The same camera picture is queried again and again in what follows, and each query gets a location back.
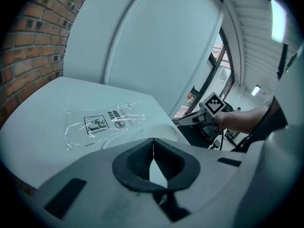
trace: ceiling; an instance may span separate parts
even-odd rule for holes
[[[271,39],[272,12],[267,0],[230,0],[237,16],[244,46],[243,84],[252,92],[261,86],[256,97],[267,102],[273,96],[277,84],[277,67],[283,44]],[[301,44],[299,29],[293,20],[287,18],[284,42],[288,44],[287,59]]]

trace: sticker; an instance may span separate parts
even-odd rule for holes
[[[115,117],[120,117],[120,115],[118,114],[117,111],[113,111],[113,113],[114,113]]]
[[[87,134],[109,129],[109,125],[103,115],[85,117],[85,124]]]
[[[113,111],[113,112],[108,112],[109,117],[111,118],[111,120],[113,120],[114,118],[119,118],[120,115],[118,114],[117,111]]]
[[[212,117],[215,117],[218,112],[224,109],[226,104],[216,93],[213,92],[206,100],[204,100],[203,106]]]
[[[124,121],[116,121],[116,122],[115,122],[115,126],[116,126],[117,128],[124,128],[125,123],[124,123]]]

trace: hand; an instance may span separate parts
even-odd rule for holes
[[[225,127],[225,116],[226,116],[225,112],[219,112],[214,118],[214,123],[216,123],[218,125],[219,129],[226,128]]]

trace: window frame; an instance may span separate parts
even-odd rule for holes
[[[230,73],[230,76],[227,78],[225,84],[223,85],[223,90],[222,92],[220,93],[219,97],[222,97],[222,95],[225,93],[225,90],[227,89],[227,83],[230,82],[230,77],[232,77],[232,84],[229,86],[229,90],[228,92],[225,94],[224,96],[224,100],[227,96],[227,94],[229,93],[232,85],[234,84],[235,82],[235,77],[234,77],[234,69],[233,69],[233,63],[232,63],[232,58],[231,58],[231,53],[230,53],[230,49],[229,49],[229,45],[228,45],[228,41],[227,41],[227,38],[224,34],[224,31],[222,29],[222,27],[220,28],[219,30],[219,35],[223,41],[223,46],[221,47],[221,50],[219,51],[219,55],[218,57],[215,59],[212,52],[213,52],[213,49],[209,55],[209,62],[211,63],[212,65],[212,69],[206,79],[206,81],[204,82],[202,88],[198,91],[196,90],[194,87],[192,88],[192,90],[190,91],[190,93],[192,93],[193,95],[196,96],[196,99],[193,101],[193,103],[191,104],[191,106],[187,109],[187,111],[185,112],[184,116],[186,115],[189,115],[190,113],[193,112],[194,108],[196,107],[196,105],[200,102],[200,100],[202,99],[203,95],[205,94],[206,90],[208,89],[208,87],[210,86],[217,70],[219,69],[219,66],[220,66],[220,63],[224,57],[224,54],[225,54],[225,51],[227,52],[227,56],[228,56],[228,60],[229,60],[229,64],[230,64],[230,70],[231,70],[231,73]]]

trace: human arm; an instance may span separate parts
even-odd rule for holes
[[[280,108],[276,99],[274,99],[270,107],[271,109],[265,120]],[[215,123],[218,124],[218,127],[221,129],[227,128],[229,130],[250,134],[268,109],[268,106],[260,106],[250,111],[219,112],[215,117]]]

